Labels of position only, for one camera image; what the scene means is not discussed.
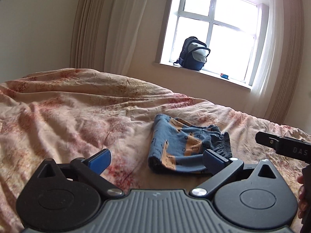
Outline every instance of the white window frame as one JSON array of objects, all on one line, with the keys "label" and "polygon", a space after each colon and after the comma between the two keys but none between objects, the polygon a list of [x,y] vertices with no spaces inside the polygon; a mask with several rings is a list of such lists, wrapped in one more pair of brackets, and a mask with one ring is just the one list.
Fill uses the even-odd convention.
[{"label": "white window frame", "polygon": [[[233,25],[229,25],[229,24],[226,24],[226,23],[223,23],[223,22],[220,22],[220,21],[217,21],[214,19],[216,0],[211,0],[210,10],[209,10],[208,16],[199,15],[199,14],[184,11],[185,1],[186,0],[180,0],[171,54],[172,54],[172,51],[174,48],[175,37],[176,37],[177,26],[178,26],[178,20],[179,20],[180,16],[209,22],[209,29],[208,29],[208,33],[207,33],[206,42],[205,42],[207,47],[209,47],[209,44],[211,41],[211,35],[212,35],[214,24],[224,26],[224,27],[228,27],[228,28],[236,30],[236,31],[244,32],[242,29],[240,29],[238,27],[235,27]],[[260,57],[262,54],[263,43],[264,43],[265,35],[266,35],[266,28],[267,28],[267,24],[268,24],[267,19],[268,19],[269,7],[267,5],[262,4],[262,3],[256,4],[256,3],[251,2],[249,0],[242,0],[242,1],[256,5],[258,8],[258,25],[257,25],[256,34],[247,33],[250,36],[254,37],[254,45],[252,48],[251,56],[250,56],[249,63],[248,63],[247,72],[245,74],[245,78],[244,78],[244,80],[241,81],[241,82],[247,83],[248,85],[252,86],[253,81],[254,81],[255,76],[256,76],[258,66],[259,66]]]}]

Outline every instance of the logo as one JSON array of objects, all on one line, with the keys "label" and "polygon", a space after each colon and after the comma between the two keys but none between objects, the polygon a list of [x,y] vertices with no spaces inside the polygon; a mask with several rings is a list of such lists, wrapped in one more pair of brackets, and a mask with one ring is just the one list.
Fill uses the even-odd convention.
[{"label": "logo", "polygon": [[159,192],[153,193],[152,194],[154,197],[158,197],[159,195],[161,195]]},{"label": "logo", "polygon": [[293,153],[298,153],[304,156],[308,156],[308,151],[303,149],[298,149],[296,147],[293,148]]}]

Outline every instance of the black circular disc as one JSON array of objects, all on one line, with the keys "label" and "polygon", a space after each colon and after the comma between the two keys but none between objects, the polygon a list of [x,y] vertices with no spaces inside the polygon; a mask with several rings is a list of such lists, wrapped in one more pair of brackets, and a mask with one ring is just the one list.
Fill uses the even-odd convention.
[{"label": "black circular disc", "polygon": [[290,189],[242,180],[220,188],[214,207],[227,221],[251,230],[271,230],[291,223],[297,201]]},{"label": "black circular disc", "polygon": [[99,210],[100,196],[91,186],[69,180],[54,184],[46,179],[41,188],[22,192],[17,200],[24,225],[43,232],[68,231],[85,224]]}]

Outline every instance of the bedspread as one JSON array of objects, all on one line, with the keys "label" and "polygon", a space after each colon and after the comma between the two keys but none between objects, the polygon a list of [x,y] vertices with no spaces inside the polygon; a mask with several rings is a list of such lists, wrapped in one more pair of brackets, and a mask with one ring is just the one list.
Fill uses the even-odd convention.
[{"label": "bedspread", "polygon": [[[112,163],[102,176],[125,191],[189,191],[202,183],[206,177],[157,175],[148,168],[152,124],[159,113],[198,126],[219,126],[222,132],[229,132],[235,157],[245,163],[270,159],[297,192],[295,177],[304,164],[256,144],[255,134],[265,131],[311,142],[303,131],[138,79],[90,69],[63,69],[0,84],[0,231],[22,230],[16,199],[47,157],[68,163],[109,148]],[[295,223],[293,229],[299,231],[299,220]]]}]

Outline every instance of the window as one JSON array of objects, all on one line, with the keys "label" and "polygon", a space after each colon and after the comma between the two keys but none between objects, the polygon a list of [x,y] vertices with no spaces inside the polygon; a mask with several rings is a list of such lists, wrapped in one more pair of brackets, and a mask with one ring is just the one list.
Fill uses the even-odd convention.
[{"label": "window", "polygon": [[180,0],[171,53],[167,55],[169,62],[178,59],[184,40],[195,36],[211,49],[203,70],[227,74],[252,85],[263,49],[268,13],[267,5],[247,0]]}]

